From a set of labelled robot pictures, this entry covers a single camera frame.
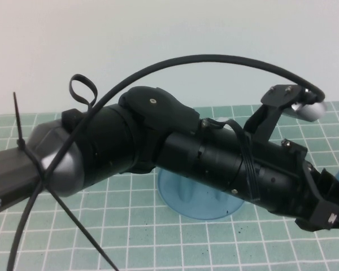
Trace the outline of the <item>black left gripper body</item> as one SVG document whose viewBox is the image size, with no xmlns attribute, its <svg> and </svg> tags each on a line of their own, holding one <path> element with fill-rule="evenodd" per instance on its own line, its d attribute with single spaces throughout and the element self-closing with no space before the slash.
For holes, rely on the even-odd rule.
<svg viewBox="0 0 339 271">
<path fill-rule="evenodd" d="M 283 140 L 253 142 L 254 167 L 257 170 L 257 206 L 274 215 L 292 217 L 300 225 L 310 225 L 310 217 L 321 200 L 316 187 L 318 172 L 306 160 L 307 148 Z"/>
</svg>

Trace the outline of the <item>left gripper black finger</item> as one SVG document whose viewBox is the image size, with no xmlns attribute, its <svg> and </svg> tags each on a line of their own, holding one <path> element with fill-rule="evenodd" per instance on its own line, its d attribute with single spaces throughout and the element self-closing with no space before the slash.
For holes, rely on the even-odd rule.
<svg viewBox="0 0 339 271">
<path fill-rule="evenodd" d="M 324 168 L 320 173 L 318 189 L 324 199 L 339 199 L 339 174 L 334 176 Z"/>
<path fill-rule="evenodd" d="M 339 202 L 321 200 L 310 217 L 311 231 L 339 229 Z"/>
</svg>

